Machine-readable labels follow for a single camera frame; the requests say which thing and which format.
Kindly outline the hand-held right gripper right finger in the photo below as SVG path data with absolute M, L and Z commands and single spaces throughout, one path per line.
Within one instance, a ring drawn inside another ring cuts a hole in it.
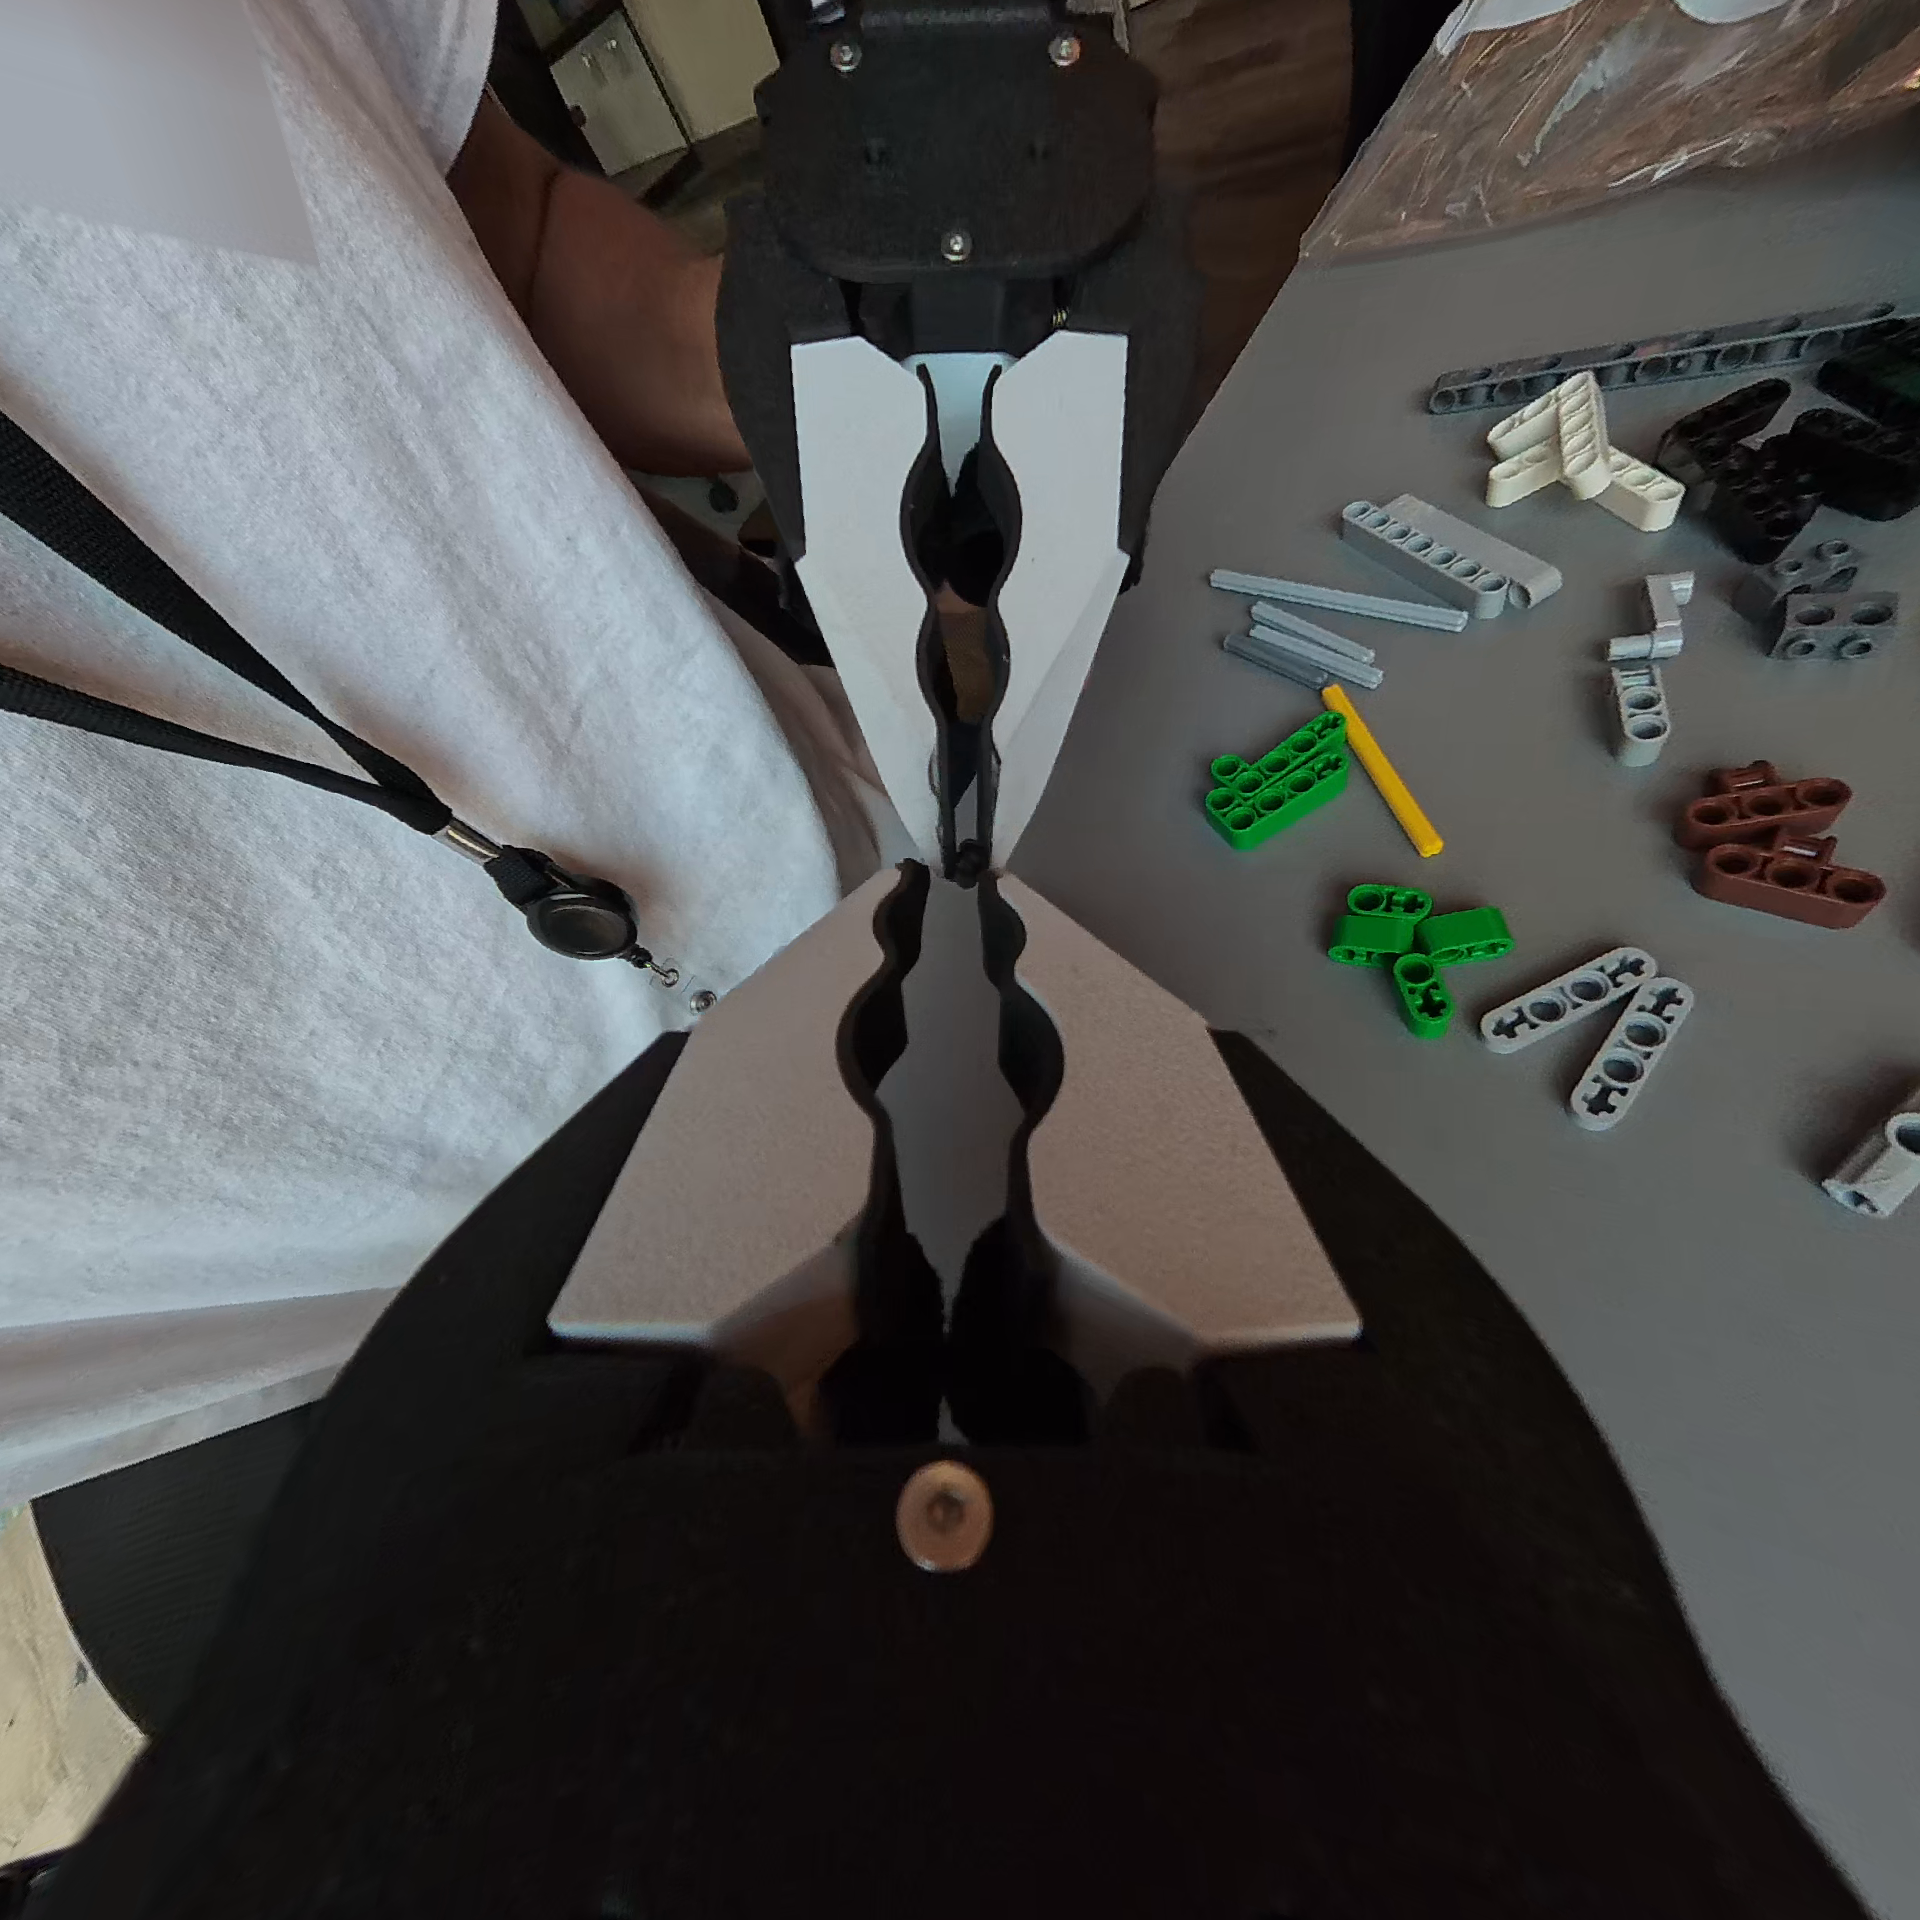
M 1213 1027 L 1018 878 L 975 898 L 1018 1122 L 953 1304 L 961 1432 L 1087 1437 L 1134 1375 L 1356 1340 Z

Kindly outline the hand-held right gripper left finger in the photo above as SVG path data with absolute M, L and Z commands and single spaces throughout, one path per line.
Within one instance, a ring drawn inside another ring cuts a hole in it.
M 699 1018 L 553 1335 L 754 1368 L 839 1443 L 937 1437 L 945 1294 L 881 1099 L 930 887 L 918 860 L 864 882 Z

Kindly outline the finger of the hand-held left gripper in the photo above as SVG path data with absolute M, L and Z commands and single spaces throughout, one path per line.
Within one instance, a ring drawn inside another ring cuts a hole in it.
M 1057 333 L 1024 357 L 948 354 L 948 582 L 988 606 L 1006 672 L 976 755 L 970 882 L 1047 790 L 1130 569 L 1120 543 L 1130 342 Z
M 874 761 L 921 852 L 957 877 L 953 802 L 941 786 L 937 586 L 915 515 L 928 500 L 938 433 L 921 372 L 870 342 L 788 352 L 802 552 L 801 586 Z

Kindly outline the long dark grey lego beam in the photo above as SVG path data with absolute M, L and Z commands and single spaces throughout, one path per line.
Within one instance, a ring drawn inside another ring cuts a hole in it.
M 1576 374 L 1592 374 L 1597 386 L 1609 393 L 1819 366 L 1836 354 L 1899 340 L 1916 322 L 1916 313 L 1875 301 L 1468 365 L 1433 380 L 1427 413 L 1434 419 L 1488 410 L 1509 414 Z

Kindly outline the person's left forearm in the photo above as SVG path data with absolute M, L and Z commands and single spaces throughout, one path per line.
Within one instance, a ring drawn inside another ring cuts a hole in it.
M 556 160 L 484 92 L 446 175 L 507 301 L 623 468 L 747 473 L 716 347 L 720 258 Z

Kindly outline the short grey lego axle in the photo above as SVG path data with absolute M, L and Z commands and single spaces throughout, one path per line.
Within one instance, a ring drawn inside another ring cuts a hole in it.
M 1289 612 L 1277 603 L 1266 603 L 1261 598 L 1255 600 L 1251 605 L 1251 620 L 1252 625 L 1285 634 L 1298 645 L 1316 649 L 1324 655 L 1333 655 L 1345 661 L 1374 665 L 1379 658 L 1371 646 L 1358 643 L 1356 639 L 1340 636 L 1330 629 L 1322 626 L 1321 623 Z
M 1384 681 L 1381 667 L 1371 658 L 1356 658 L 1273 629 L 1228 634 L 1221 641 L 1221 649 L 1237 661 L 1259 665 L 1266 672 L 1315 690 L 1348 684 L 1373 693 Z

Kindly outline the long grey lego axle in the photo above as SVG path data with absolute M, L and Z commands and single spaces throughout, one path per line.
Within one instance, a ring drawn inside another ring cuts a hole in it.
M 1335 612 L 1429 632 L 1460 634 L 1472 625 L 1471 612 L 1452 606 L 1437 606 L 1342 588 L 1324 588 L 1297 581 L 1237 572 L 1231 569 L 1214 569 L 1208 574 L 1208 584 L 1214 590 L 1237 595 L 1255 605 Z

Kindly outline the light grey lego beam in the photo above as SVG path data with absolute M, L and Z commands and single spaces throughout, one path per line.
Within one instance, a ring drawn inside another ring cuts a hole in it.
M 1364 560 L 1472 620 L 1494 620 L 1510 611 L 1513 582 L 1485 555 L 1433 534 L 1371 499 L 1346 503 L 1339 531 Z
M 1458 586 L 1474 586 L 1480 600 L 1501 595 L 1507 608 L 1531 612 L 1567 586 L 1557 564 L 1410 493 L 1390 499 L 1384 515 L 1403 552 Z

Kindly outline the green angled lego beam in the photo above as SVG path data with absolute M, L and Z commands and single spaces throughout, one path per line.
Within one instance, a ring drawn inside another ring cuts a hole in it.
M 1255 759 L 1214 756 L 1204 814 L 1231 851 L 1255 852 L 1342 799 L 1348 778 L 1346 718 L 1322 711 Z

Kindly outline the thin light grey lego liftarm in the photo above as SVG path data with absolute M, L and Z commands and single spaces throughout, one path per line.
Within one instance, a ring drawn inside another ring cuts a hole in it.
M 1487 1012 L 1478 1020 L 1478 1037 L 1494 1055 L 1521 1053 L 1632 997 L 1657 972 L 1654 955 L 1642 947 L 1605 951 Z
M 1654 977 L 1626 1001 L 1569 1095 L 1567 1108 L 1576 1128 L 1607 1134 L 1620 1125 L 1646 1092 L 1696 1004 L 1692 987 L 1669 975 Z

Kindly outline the yellow lego axle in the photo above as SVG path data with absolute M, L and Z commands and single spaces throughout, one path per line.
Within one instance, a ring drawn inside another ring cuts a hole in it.
M 1434 828 L 1429 812 L 1383 750 L 1346 688 L 1336 683 L 1324 686 L 1321 690 L 1321 703 L 1342 720 L 1351 755 L 1356 756 L 1367 780 L 1377 790 L 1415 854 L 1421 858 L 1441 856 L 1446 851 L 1444 837 Z

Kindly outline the white angled lego beam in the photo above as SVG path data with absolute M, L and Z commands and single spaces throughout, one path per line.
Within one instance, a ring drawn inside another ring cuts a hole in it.
M 1615 447 L 1605 393 L 1590 371 L 1503 419 L 1487 433 L 1487 447 L 1494 458 L 1485 482 L 1490 511 L 1561 486 L 1636 532 L 1659 534 L 1687 499 L 1687 484 Z

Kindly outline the light grey lego crank piece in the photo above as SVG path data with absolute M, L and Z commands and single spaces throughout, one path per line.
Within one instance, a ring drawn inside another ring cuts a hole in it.
M 1609 667 L 1673 661 L 1685 650 L 1685 612 L 1696 590 L 1696 572 L 1646 574 L 1642 586 L 1644 632 L 1612 636 L 1600 652 Z

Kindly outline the black lego beam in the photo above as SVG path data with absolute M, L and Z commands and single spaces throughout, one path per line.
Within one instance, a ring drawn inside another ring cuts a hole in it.
M 1779 562 L 1820 511 L 1820 475 L 1794 434 L 1732 444 L 1708 473 L 1706 529 L 1742 564 Z
M 1873 522 L 1906 519 L 1918 509 L 1918 434 L 1815 406 L 1788 427 L 1794 458 L 1817 477 L 1822 504 Z
M 1827 359 L 1815 383 L 1866 420 L 1918 433 L 1918 318 Z
M 1764 434 L 1793 393 L 1788 379 L 1761 379 L 1682 414 L 1663 433 L 1654 467 L 1688 486 L 1700 484 Z

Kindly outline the brown lego beam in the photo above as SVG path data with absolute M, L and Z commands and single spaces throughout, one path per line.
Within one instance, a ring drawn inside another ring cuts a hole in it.
M 1702 794 L 1678 814 L 1673 839 L 1687 852 L 1722 847 L 1770 847 L 1788 839 L 1827 839 L 1855 802 L 1840 778 L 1784 780 L 1773 762 L 1721 767 L 1704 777 Z
M 1787 828 L 1700 852 L 1692 887 L 1706 901 L 1825 933 L 1851 933 L 1888 898 L 1883 877 L 1836 858 L 1830 835 Z

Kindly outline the dark grey lego connector block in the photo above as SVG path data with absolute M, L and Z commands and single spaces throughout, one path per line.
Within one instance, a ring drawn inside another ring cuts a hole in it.
M 1741 618 L 1764 626 L 1784 612 L 1793 595 L 1840 595 L 1855 586 L 1862 550 L 1848 540 L 1819 540 L 1801 555 L 1749 566 L 1731 593 Z
M 1769 623 L 1769 661 L 1858 663 L 1883 655 L 1905 630 L 1903 598 L 1879 588 L 1799 588 Z

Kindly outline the white cabinet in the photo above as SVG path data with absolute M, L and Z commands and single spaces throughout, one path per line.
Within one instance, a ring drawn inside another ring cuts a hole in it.
M 608 176 L 677 160 L 756 118 L 776 50 L 756 3 L 549 5 L 543 58 Z

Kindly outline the black badge reel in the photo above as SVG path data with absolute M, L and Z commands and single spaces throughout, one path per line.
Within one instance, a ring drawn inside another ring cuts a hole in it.
M 677 963 L 643 944 L 634 901 L 623 887 L 575 874 L 546 852 L 498 844 L 459 818 L 434 841 L 481 867 L 543 949 L 582 963 L 624 963 L 666 993 L 686 984 Z

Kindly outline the clear plastic bag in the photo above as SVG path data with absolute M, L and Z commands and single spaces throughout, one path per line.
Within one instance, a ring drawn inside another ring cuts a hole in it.
M 1303 239 L 1309 267 L 1485 239 L 1916 108 L 1915 3 L 1456 5 Z

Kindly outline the dark cloth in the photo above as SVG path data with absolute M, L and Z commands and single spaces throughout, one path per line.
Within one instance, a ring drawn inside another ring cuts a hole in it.
M 5 1516 L 5 1861 L 79 1837 L 185 1704 L 319 1412 L 294 1406 Z

